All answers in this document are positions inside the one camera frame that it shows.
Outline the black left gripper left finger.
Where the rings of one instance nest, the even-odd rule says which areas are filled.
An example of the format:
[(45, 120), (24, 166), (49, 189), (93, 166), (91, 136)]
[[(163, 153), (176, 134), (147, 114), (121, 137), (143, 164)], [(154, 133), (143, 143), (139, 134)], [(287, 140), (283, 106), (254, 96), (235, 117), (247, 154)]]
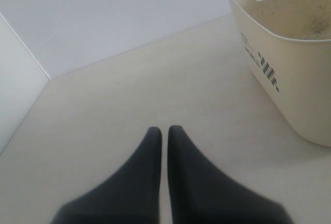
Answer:
[(150, 127), (106, 181), (63, 205), (52, 223), (159, 223), (162, 133)]

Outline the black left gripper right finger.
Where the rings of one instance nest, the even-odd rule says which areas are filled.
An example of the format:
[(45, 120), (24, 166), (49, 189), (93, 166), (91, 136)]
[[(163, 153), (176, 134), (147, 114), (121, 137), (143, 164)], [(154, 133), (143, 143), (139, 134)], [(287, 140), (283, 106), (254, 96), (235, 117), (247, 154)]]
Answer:
[(292, 223), (281, 204), (213, 165), (182, 126), (169, 128), (167, 162), (173, 223)]

